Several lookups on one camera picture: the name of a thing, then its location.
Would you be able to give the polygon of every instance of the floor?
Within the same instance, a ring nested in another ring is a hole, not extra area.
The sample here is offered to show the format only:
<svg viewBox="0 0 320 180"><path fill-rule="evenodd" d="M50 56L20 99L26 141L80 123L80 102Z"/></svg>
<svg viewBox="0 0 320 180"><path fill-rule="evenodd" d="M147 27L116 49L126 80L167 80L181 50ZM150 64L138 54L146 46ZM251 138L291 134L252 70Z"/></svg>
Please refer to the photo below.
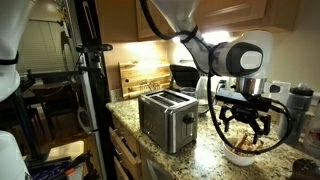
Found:
<svg viewBox="0 0 320 180"><path fill-rule="evenodd" d="M44 131L42 131L38 123L33 122L33 126L35 128L36 143L38 144L41 152L49 152L51 148L79 140L84 141L84 149L88 149L88 135L83 130L79 130L77 128L73 114L67 114L59 116L57 119L53 119L56 130L56 138L54 140L52 140L50 136L46 119L41 112L40 118L44 126ZM20 126L11 127L7 129L7 131L11 132L15 136L20 147L21 154L23 156L28 155L30 150Z"/></svg>

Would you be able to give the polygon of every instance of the granite countertop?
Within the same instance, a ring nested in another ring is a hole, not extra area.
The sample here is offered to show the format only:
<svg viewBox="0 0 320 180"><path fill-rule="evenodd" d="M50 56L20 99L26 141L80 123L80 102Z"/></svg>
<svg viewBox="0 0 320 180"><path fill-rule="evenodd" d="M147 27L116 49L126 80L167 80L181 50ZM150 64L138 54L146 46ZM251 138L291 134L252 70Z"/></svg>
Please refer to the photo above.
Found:
<svg viewBox="0 0 320 180"><path fill-rule="evenodd" d="M176 154L167 154L140 130L137 99L108 103L106 106L167 172L182 180L286 179L291 176L292 164L297 159L308 158L320 164L319 160L282 144L270 152L256 156L255 162L250 166L234 165L224 156L223 143L213 126L210 113L198 119L196 143L188 144ZM214 108L219 110L220 106L216 105ZM231 121L230 130L225 136L241 137L244 132L252 134L250 129L247 125ZM278 141L276 130L277 125L273 123L268 137L261 138L265 147Z"/></svg>

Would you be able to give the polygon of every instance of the toaster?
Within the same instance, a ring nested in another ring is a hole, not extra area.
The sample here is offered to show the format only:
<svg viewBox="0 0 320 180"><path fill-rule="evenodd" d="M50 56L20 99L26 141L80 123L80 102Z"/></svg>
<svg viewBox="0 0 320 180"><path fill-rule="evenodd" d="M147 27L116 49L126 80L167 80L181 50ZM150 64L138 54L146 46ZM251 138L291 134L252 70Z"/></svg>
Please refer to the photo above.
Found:
<svg viewBox="0 0 320 180"><path fill-rule="evenodd" d="M166 153L176 153L197 138L198 101L168 89L138 98L140 129Z"/></svg>

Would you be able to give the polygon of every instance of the wall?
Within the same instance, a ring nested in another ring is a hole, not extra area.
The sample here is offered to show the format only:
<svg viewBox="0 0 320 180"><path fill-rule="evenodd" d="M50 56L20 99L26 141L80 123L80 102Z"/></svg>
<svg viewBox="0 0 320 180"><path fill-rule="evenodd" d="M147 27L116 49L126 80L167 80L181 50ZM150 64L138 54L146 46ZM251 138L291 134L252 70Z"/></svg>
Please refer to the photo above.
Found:
<svg viewBox="0 0 320 180"><path fill-rule="evenodd" d="M110 90L121 88L119 63L167 59L166 41L112 43L112 46L112 51L104 53Z"/></svg>
<svg viewBox="0 0 320 180"><path fill-rule="evenodd" d="M269 79L307 83L320 91L320 1L301 0L295 30L274 34Z"/></svg>

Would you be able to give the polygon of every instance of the toaster knob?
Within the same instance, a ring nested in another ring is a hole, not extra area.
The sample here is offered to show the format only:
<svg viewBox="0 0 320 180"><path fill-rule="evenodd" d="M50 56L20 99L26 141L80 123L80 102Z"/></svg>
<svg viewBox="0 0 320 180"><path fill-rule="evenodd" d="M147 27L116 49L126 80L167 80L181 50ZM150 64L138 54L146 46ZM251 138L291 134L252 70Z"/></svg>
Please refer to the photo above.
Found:
<svg viewBox="0 0 320 180"><path fill-rule="evenodd" d="M194 123L195 119L189 115L184 115L183 118L182 118L182 121L185 123L185 124L191 124L191 123Z"/></svg>

